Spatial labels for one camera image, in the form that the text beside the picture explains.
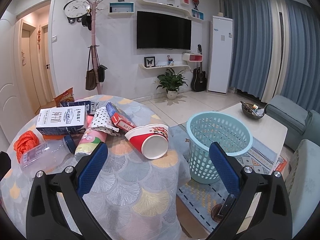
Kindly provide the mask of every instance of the pink coat rack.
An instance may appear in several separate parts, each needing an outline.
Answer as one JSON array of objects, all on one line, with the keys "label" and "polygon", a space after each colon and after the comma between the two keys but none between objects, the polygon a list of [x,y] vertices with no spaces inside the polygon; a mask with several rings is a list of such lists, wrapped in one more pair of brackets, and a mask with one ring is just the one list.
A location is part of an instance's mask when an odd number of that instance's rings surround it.
[{"label": "pink coat rack", "polygon": [[98,78],[98,59],[97,59],[97,47],[96,47],[96,10],[103,10],[103,9],[98,9],[98,4],[101,3],[103,0],[98,1],[98,0],[93,0],[91,2],[88,0],[91,8],[91,43],[92,43],[92,55],[93,55],[93,69],[94,69],[94,74],[96,78],[96,84],[97,84],[97,91],[98,95],[102,94],[101,91],[101,86]]}]

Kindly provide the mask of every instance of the acoustic guitar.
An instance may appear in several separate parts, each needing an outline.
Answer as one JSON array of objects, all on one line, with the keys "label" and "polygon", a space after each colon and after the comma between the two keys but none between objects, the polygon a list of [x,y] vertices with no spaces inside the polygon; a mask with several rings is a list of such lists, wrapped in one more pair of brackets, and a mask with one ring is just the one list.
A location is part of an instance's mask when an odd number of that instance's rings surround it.
[{"label": "acoustic guitar", "polygon": [[[202,55],[202,47],[200,44],[198,45],[198,49]],[[207,89],[207,78],[205,77],[205,71],[202,71],[202,62],[200,62],[199,68],[193,70],[191,88],[196,92],[205,91]]]}]

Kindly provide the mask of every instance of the tv screen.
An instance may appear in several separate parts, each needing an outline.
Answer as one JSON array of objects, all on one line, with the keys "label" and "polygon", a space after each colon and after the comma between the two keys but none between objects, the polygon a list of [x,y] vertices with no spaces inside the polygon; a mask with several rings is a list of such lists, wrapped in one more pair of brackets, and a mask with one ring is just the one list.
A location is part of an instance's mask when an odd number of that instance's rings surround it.
[{"label": "tv screen", "polygon": [[191,49],[191,20],[137,12],[137,49]]}]

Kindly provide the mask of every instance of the white flower pot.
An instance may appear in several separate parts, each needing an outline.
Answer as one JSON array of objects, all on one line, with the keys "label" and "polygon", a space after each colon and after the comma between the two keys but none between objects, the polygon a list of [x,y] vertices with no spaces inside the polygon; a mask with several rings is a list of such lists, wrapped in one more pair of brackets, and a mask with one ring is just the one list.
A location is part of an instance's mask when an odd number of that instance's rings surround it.
[{"label": "white flower pot", "polygon": [[168,91],[168,92],[167,92],[167,98],[168,98],[169,100],[175,100],[176,97],[177,97],[177,95],[178,95],[178,92],[177,92],[177,91]]}]

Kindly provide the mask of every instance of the picture frame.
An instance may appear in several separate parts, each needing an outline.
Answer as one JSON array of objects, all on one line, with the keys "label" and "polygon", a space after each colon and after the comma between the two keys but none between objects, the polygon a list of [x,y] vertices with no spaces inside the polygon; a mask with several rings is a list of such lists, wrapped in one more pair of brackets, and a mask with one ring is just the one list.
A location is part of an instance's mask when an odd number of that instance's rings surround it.
[{"label": "picture frame", "polygon": [[144,57],[144,66],[145,67],[155,67],[156,66],[156,57]]}]

